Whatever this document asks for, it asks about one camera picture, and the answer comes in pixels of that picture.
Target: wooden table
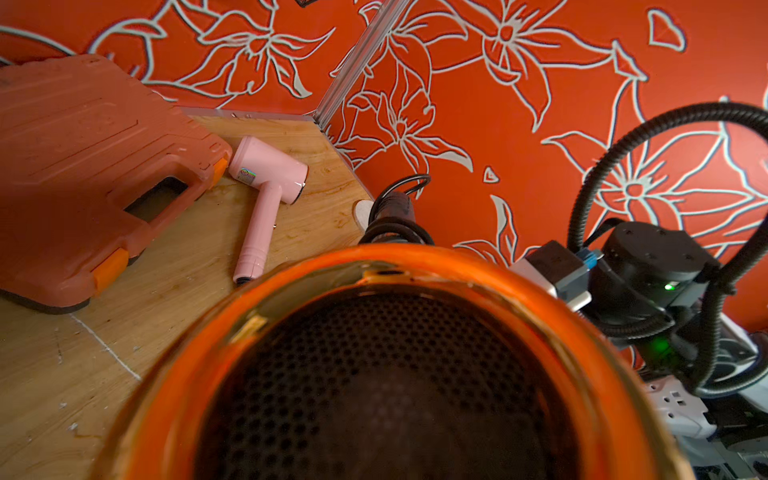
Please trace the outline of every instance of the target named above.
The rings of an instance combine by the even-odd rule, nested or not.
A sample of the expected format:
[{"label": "wooden table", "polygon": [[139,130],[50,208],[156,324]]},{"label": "wooden table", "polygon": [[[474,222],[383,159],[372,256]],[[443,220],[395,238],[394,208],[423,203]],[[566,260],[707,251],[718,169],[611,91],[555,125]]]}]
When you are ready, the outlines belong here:
[{"label": "wooden table", "polygon": [[[315,124],[196,118],[236,147],[256,136],[310,166],[280,205],[266,269],[352,245],[368,199]],[[83,478],[125,399],[187,326],[234,285],[257,191],[228,176],[84,309],[61,316],[0,299],[0,478]]]}]

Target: hair dryer sticker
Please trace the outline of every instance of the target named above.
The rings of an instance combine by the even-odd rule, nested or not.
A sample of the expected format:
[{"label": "hair dryer sticker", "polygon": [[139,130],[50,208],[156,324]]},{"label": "hair dryer sticker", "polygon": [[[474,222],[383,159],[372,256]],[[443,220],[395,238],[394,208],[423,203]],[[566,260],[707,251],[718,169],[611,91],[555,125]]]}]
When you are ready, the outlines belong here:
[{"label": "hair dryer sticker", "polygon": [[237,180],[243,182],[246,185],[253,184],[253,181],[256,179],[256,174],[247,168],[241,168],[239,172],[237,172]]}]

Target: hair dryer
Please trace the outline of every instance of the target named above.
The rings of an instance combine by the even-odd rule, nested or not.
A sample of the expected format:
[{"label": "hair dryer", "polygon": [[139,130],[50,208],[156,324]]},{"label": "hair dryer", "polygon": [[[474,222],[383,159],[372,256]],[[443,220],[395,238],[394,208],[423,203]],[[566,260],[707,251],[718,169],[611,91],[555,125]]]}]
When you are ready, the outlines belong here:
[{"label": "hair dryer", "polygon": [[307,166],[255,137],[243,137],[230,175],[259,189],[232,280],[241,285],[260,276],[270,250],[280,201],[292,204],[306,184]]}]

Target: orange wallpaper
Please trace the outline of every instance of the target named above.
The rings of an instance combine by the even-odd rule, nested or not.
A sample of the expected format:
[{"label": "orange wallpaper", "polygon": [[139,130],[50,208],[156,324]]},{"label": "orange wallpaper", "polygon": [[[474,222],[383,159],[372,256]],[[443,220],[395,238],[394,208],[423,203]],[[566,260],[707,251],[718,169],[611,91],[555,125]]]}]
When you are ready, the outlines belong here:
[{"label": "orange wallpaper", "polygon": [[[768,108],[768,3],[417,0],[326,133],[373,194],[429,172],[417,217],[435,241],[509,265],[565,240],[585,173],[623,133],[699,101]],[[768,210],[768,148],[695,124],[624,159],[590,228],[685,229],[727,260]],[[726,311],[768,326],[768,260]]]},{"label": "orange wallpaper", "polygon": [[183,106],[307,114],[381,2],[0,2],[0,65],[98,53]]}]

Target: black cable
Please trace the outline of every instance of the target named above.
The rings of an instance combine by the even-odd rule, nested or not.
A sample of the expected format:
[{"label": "black cable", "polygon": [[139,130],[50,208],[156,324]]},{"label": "black cable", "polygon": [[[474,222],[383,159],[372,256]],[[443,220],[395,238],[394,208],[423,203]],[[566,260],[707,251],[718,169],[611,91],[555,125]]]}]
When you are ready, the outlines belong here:
[{"label": "black cable", "polygon": [[702,399],[715,399],[728,396],[733,392],[751,387],[768,375],[768,335],[763,332],[752,334],[752,340],[758,346],[760,357],[738,375],[729,379],[720,380],[707,386],[700,386],[694,390],[694,395]]},{"label": "black cable", "polygon": [[366,229],[358,244],[371,243],[374,238],[385,233],[396,233],[410,243],[421,243],[422,238],[413,230],[399,223],[381,223]]},{"label": "black cable", "polygon": [[[677,108],[637,126],[613,144],[590,171],[574,203],[568,224],[568,249],[576,253],[584,246],[584,232],[594,198],[609,173],[622,158],[652,137],[685,124],[701,121],[728,121],[755,131],[768,142],[768,113],[753,105],[738,103],[705,103]],[[712,279],[704,292],[701,309],[701,341],[694,369],[687,380],[687,388],[695,393],[702,390],[712,376],[720,347],[720,313],[728,295],[735,291],[735,283],[768,252],[768,216],[757,227],[752,237],[736,256]],[[758,370],[743,372],[728,386],[743,385],[754,380]]]},{"label": "black cable", "polygon": [[371,205],[371,213],[368,215],[368,225],[373,223],[373,221],[375,220],[376,214],[379,211],[379,207],[381,206],[381,203],[384,201],[387,195],[395,191],[395,189],[400,188],[405,184],[409,184],[417,180],[420,180],[419,183],[414,187],[411,187],[408,190],[406,190],[404,192],[406,195],[414,194],[415,192],[429,185],[429,182],[432,181],[432,177],[428,174],[410,175],[408,177],[401,178],[400,180],[396,181],[394,184],[391,184],[387,188],[385,188],[382,191],[382,193],[373,201],[373,205]]},{"label": "black cable", "polygon": [[597,230],[594,231],[592,235],[587,238],[587,240],[584,242],[584,246],[582,248],[587,248],[592,243],[597,240],[598,238],[602,237],[606,233],[608,233],[609,230],[616,228],[620,223],[624,223],[624,220],[621,218],[607,218],[603,223],[600,224]]},{"label": "black cable", "polygon": [[605,335],[615,339],[642,339],[645,337],[657,335],[674,326],[674,319],[670,317],[670,314],[662,307],[656,304],[653,300],[649,299],[642,293],[638,292],[632,285],[625,282],[618,273],[614,272],[608,262],[605,259],[598,260],[598,268],[608,275],[615,283],[622,285],[636,300],[656,310],[657,314],[649,316],[646,319],[632,323],[631,325],[612,325],[610,323],[603,322],[600,316],[596,312],[592,312],[591,309],[585,307],[590,313],[589,317],[591,322]]},{"label": "black cable", "polygon": [[401,227],[405,227],[409,230],[410,233],[414,233],[418,239],[416,242],[409,240],[409,238],[413,238],[409,234],[408,240],[411,243],[424,243],[425,245],[434,245],[435,241],[432,239],[432,236],[429,235],[429,232],[424,229],[421,225],[417,224],[416,222],[412,222],[411,220],[407,220],[405,218],[400,217],[381,217],[379,219],[376,219],[373,223],[371,223],[368,228],[366,228],[366,232],[363,234],[362,238],[358,243],[371,243],[373,242],[373,239],[375,239],[378,235],[382,235],[384,233],[397,233],[395,231],[389,231],[386,228],[389,226],[392,226],[393,224],[399,225]]},{"label": "black cable", "polygon": [[[736,292],[736,283],[760,262],[766,253],[768,253],[768,217],[707,285],[701,300],[699,354],[696,356],[694,369],[688,382],[690,391],[694,395],[697,395],[695,392],[706,388],[705,385],[715,370],[717,351],[720,348],[720,314],[723,312],[726,297]],[[746,372],[740,373],[738,377],[744,375]]]}]

